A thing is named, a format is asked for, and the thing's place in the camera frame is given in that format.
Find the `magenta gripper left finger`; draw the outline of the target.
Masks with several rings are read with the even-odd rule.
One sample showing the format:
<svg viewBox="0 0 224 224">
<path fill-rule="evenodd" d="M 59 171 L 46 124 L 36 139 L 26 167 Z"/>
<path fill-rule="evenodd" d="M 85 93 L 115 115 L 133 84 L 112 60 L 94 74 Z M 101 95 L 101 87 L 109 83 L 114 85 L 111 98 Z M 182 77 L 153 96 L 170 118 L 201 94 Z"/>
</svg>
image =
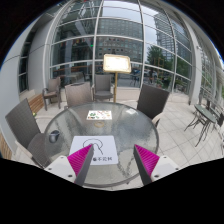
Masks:
<svg viewBox="0 0 224 224">
<path fill-rule="evenodd" d="M 59 156 L 45 168 L 45 171 L 82 186 L 86 179 L 93 154 L 93 145 L 90 144 L 68 157 Z"/>
</svg>

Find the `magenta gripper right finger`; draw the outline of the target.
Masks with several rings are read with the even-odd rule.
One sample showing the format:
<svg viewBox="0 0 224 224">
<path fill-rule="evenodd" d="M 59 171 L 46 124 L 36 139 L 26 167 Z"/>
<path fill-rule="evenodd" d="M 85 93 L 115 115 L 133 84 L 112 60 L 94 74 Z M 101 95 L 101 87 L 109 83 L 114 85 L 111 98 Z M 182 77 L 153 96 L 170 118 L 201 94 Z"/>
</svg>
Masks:
<svg viewBox="0 0 224 224">
<path fill-rule="evenodd" d="M 143 185 L 148 185 L 179 170 L 179 166 L 167 155 L 158 156 L 137 144 L 134 145 L 133 154 Z"/>
</svg>

